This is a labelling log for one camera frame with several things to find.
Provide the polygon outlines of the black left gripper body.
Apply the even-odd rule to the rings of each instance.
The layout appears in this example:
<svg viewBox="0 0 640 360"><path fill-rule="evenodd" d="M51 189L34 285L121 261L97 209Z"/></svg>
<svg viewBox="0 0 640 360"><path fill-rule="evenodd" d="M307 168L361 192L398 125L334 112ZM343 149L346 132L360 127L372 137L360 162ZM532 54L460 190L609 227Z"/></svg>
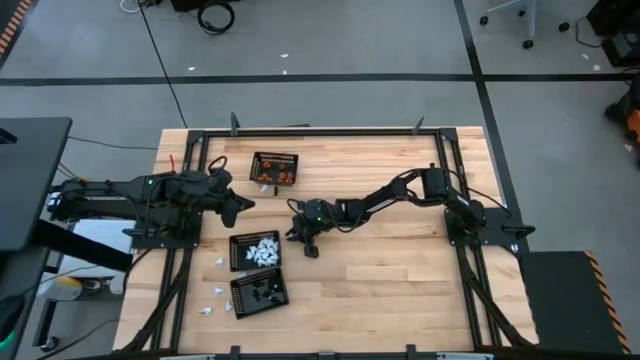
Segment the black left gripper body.
<svg viewBox="0 0 640 360"><path fill-rule="evenodd" d="M202 195L199 205L204 210L216 211L218 213L233 207L229 184L232 176L223 169L217 169L211 173L207 180L207 190Z"/></svg>

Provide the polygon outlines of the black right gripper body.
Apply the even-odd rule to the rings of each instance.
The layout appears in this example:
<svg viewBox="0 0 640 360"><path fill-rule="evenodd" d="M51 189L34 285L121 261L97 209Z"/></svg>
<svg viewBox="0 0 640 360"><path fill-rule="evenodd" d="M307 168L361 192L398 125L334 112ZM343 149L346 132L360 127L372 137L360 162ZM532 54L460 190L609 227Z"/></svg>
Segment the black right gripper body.
<svg viewBox="0 0 640 360"><path fill-rule="evenodd" d="M319 198L307 201L292 199L291 210L294 212L292 227L299 229L302 238L316 236L333 229L347 233L346 204L346 199L337 199L334 203Z"/></svg>

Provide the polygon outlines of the black slotted plastic basket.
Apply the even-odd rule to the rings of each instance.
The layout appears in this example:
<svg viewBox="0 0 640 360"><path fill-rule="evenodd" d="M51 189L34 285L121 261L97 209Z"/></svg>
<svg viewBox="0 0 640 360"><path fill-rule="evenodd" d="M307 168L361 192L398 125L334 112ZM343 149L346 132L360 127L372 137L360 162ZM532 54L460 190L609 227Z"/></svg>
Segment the black slotted plastic basket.
<svg viewBox="0 0 640 360"><path fill-rule="evenodd" d="M264 168L263 167L263 162L264 161L269 161L271 162L271 168ZM273 164L277 163L277 164L281 164L281 168L280 169L275 169L273 167ZM258 184L263 184L263 185L273 185L273 186L292 186L293 184L289 183L289 184L282 184L282 180L279 178L279 173L280 172L285 172L286 173L286 179L289 179L287 177L287 172L293 172L295 180L297 180L297 172L298 172L298 163L299 163L299 156L297 154L286 154L286 153L272 153L272 152L255 152L252 162L251 162L251 170L249 173L249 179L253 182L256 182ZM273 180L271 182L267 182L267 181L258 181L257 180L257 176L264 174L265 176L272 176L272 174L278 174L278 178Z"/></svg>
<svg viewBox="0 0 640 360"><path fill-rule="evenodd" d="M254 248L256 246L260 246L260 242L263 239L269 240L269 242L277 241L278 242L278 251L279 254L275 256L275 259L278 259L277 266L264 266L262 261L258 261L257 264L251 263L251 260L246 259L246 252L248 250L256 254L263 254L264 258L267 258L269 254L271 254L271 249L274 249L268 245L270 253L264 254L262 251L260 253L256 253ZM250 270L258 270L261 268L271 268L271 267L279 267L282 263L282 255L281 255L281 246L279 239L279 232L277 230L264 231L264 232L255 232L255 233L247 233L247 234L239 234L234 235L229 238L229 263L230 270L232 272L243 272Z"/></svg>
<svg viewBox="0 0 640 360"><path fill-rule="evenodd" d="M282 289L282 295L271 294L271 297L282 296L285 302L273 304L269 299L263 299L260 287L271 288L272 284L278 285L278 290ZM240 320L249 316L270 311L289 304L289 297L286 289L284 277L280 268L273 268L261 271L244 278L235 279L230 282L232 305L235 317ZM252 297L252 292L260 293L260 300Z"/></svg>

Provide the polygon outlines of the black desk leg beam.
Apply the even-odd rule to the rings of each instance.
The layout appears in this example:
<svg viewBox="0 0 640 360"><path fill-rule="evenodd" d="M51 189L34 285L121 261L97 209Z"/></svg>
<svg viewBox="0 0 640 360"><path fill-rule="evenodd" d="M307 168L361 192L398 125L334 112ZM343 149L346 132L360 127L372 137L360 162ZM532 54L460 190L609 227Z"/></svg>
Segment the black desk leg beam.
<svg viewBox="0 0 640 360"><path fill-rule="evenodd" d="M44 220L38 220L30 243L112 270L126 272L133 263L129 253L93 241Z"/></svg>

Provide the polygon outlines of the yellow white round roll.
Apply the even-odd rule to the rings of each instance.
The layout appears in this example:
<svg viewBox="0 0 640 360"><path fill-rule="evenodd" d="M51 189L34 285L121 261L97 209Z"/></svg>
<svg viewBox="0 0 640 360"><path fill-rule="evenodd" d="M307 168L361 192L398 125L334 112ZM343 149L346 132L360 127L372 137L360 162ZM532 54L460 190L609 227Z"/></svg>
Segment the yellow white round roll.
<svg viewBox="0 0 640 360"><path fill-rule="evenodd" d="M51 281L49 298L58 301L74 301L83 291L83 283L72 277L57 277Z"/></svg>

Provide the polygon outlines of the black floor device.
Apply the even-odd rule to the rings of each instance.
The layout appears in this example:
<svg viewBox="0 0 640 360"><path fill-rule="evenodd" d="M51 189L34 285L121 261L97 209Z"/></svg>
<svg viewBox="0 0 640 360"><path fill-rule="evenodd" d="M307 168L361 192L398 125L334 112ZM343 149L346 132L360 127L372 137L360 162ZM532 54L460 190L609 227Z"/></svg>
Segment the black floor device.
<svg viewBox="0 0 640 360"><path fill-rule="evenodd" d="M171 6L176 12L188 12L201 8L205 3L215 2L234 2L239 0L169 0Z"/></svg>

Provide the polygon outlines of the black desk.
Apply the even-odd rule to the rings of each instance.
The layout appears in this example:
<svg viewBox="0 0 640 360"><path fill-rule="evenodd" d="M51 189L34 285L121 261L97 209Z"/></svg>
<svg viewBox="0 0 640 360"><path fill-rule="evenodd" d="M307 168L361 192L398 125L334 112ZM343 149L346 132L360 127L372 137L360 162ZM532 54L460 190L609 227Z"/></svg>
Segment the black desk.
<svg viewBox="0 0 640 360"><path fill-rule="evenodd" d="M71 126L68 117L0 118L0 252L29 244Z"/></svg>

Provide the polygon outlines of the black device with light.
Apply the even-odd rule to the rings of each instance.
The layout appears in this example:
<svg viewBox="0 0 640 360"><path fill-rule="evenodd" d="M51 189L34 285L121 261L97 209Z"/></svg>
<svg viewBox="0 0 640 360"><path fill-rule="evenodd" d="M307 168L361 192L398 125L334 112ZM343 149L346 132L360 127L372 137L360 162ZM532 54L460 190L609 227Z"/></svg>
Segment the black device with light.
<svg viewBox="0 0 640 360"><path fill-rule="evenodd" d="M0 360L12 360L15 356L24 307L22 295L0 299Z"/></svg>

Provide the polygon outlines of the black hazard-striped floor mat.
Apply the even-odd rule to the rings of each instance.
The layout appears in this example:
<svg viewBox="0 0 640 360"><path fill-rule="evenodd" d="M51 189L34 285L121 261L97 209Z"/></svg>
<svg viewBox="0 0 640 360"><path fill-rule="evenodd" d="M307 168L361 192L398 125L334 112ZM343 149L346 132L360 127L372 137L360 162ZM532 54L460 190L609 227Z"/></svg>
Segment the black hazard-striped floor mat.
<svg viewBox="0 0 640 360"><path fill-rule="evenodd" d="M593 253L529 252L521 255L519 264L540 347L631 352Z"/></svg>

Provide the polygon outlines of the hazard-striped floor strip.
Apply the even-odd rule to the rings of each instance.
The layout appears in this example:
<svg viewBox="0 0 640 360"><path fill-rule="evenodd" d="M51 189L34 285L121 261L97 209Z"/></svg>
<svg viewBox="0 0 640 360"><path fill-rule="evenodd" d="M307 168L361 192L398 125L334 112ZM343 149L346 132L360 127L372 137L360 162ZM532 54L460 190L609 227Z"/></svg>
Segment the hazard-striped floor strip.
<svg viewBox="0 0 640 360"><path fill-rule="evenodd" d="M38 0L0 0L0 69L8 59Z"/></svg>

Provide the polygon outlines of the grey office chair base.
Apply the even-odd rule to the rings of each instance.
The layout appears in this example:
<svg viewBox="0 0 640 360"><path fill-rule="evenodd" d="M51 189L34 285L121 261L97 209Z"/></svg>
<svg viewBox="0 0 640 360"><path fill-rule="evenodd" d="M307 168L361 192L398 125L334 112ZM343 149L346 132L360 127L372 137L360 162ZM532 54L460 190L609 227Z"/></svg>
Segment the grey office chair base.
<svg viewBox="0 0 640 360"><path fill-rule="evenodd" d="M504 3L488 8L479 18L479 25L486 26L489 22L489 15L498 12L505 12L508 9L517 8L518 16L527 19L528 37L522 43L522 48L529 50L534 47L534 39L537 29L538 0L507 0Z"/></svg>

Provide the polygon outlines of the black and orange machine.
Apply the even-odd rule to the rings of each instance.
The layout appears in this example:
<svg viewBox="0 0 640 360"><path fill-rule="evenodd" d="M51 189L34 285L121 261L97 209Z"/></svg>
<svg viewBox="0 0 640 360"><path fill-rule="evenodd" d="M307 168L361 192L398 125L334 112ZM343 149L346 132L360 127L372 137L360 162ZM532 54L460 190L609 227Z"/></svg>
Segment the black and orange machine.
<svg viewBox="0 0 640 360"><path fill-rule="evenodd" d="M604 115L610 122L623 127L624 137L633 144L640 168L640 73L631 79L629 90L605 108Z"/></svg>

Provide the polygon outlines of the black equipment box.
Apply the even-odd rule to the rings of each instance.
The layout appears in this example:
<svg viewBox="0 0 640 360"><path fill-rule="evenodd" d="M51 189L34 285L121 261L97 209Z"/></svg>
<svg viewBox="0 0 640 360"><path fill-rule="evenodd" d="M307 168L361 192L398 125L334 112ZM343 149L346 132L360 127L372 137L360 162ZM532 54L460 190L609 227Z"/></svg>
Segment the black equipment box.
<svg viewBox="0 0 640 360"><path fill-rule="evenodd" d="M640 66L640 0L598 0L587 20L613 67Z"/></svg>

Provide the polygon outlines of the black aluminium table frame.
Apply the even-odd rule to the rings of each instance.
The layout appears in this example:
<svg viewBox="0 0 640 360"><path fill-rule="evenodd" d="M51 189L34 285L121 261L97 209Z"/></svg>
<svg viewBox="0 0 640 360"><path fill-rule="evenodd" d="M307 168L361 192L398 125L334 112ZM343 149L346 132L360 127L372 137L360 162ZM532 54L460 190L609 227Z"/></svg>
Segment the black aluminium table frame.
<svg viewBox="0 0 640 360"><path fill-rule="evenodd" d="M410 130L272 128L213 136L207 145L185 146L184 130L162 133L153 168L197 166L226 156L233 189L255 202L238 217L236 233L277 230L291 225L287 200L360 198L397 174L442 160L462 159L475 197L491 206L499 196L484 132L457 131L460 148ZM269 185L249 179L255 152L297 154L296 183ZM201 245L192 257L179 339L184 354L242 354L285 357L366 357L404 351L465 351L473 346L457 254L446 237L443 211L399 203L374 215L365 226L317 238L320 255L307 258L299 243L283 245L282 272L288 305L238 320L230 298L228 241L232 231L218 216L204 217ZM222 257L224 264L215 261ZM216 287L224 289L215 294ZM211 307L209 315L200 314Z"/></svg>

